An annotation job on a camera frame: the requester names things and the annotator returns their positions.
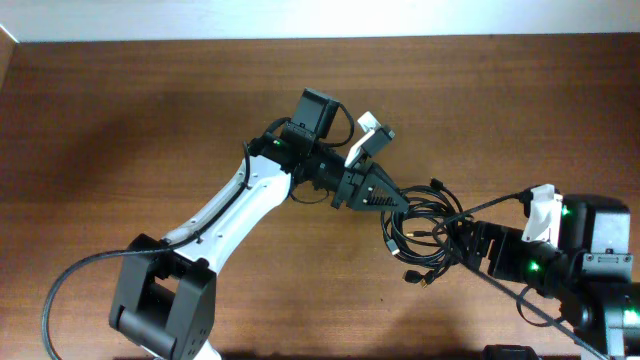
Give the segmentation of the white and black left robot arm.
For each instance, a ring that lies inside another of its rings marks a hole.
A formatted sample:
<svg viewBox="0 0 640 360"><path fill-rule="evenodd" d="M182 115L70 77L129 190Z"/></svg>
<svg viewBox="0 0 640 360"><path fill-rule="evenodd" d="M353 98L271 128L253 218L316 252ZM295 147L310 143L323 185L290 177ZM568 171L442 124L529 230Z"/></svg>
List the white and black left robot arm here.
<svg viewBox="0 0 640 360"><path fill-rule="evenodd" d="M338 100L307 88L295 112L251 140L231 180L194 216L160 240L138 235L122 263L109 324L158 359L216 359L217 277L234 250L295 187L310 182L331 205L405 211L408 201L373 161L394 131L369 112L350 121L363 137L342 156L329 133Z"/></svg>

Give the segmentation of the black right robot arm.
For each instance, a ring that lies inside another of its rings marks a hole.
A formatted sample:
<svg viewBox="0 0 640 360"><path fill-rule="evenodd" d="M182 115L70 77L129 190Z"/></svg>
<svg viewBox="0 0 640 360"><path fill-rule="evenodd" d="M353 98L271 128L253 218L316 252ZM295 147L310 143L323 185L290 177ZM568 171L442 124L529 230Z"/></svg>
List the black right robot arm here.
<svg viewBox="0 0 640 360"><path fill-rule="evenodd" d="M466 261L489 261L494 279L556 299L560 317L584 347L584 356L639 356L639 285L632 279L631 212L621 200L593 194L559 198L541 224L526 207L525 230L476 223Z"/></svg>

